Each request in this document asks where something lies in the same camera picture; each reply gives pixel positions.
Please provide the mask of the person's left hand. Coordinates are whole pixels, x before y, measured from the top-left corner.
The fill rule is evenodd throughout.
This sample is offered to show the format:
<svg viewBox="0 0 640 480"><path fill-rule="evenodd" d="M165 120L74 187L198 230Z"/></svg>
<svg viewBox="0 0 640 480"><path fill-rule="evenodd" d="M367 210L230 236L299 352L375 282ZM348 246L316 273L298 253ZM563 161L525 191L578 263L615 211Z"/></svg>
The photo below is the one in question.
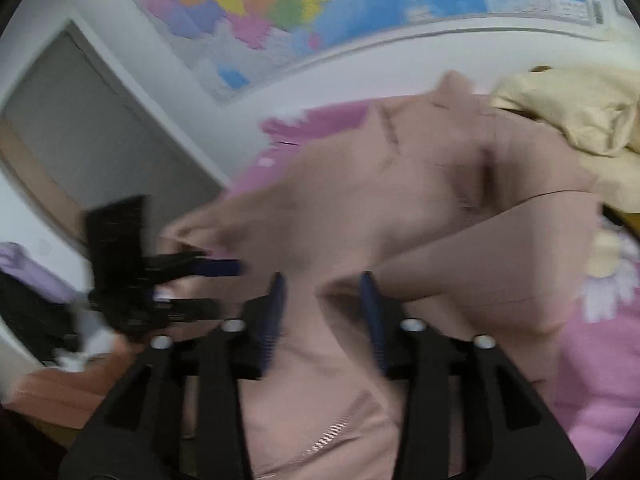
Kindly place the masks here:
<svg viewBox="0 0 640 480"><path fill-rule="evenodd" d="M206 297L201 292L194 292L192 285L198 285L196 278L153 288L136 287L118 292L113 298L104 301L103 316L130 344L149 344L159 336L178 342L204 336L219 324L224 308L218 300ZM155 303L174 298L213 299L219 306L219 318L196 322L166 322L157 316Z"/></svg>

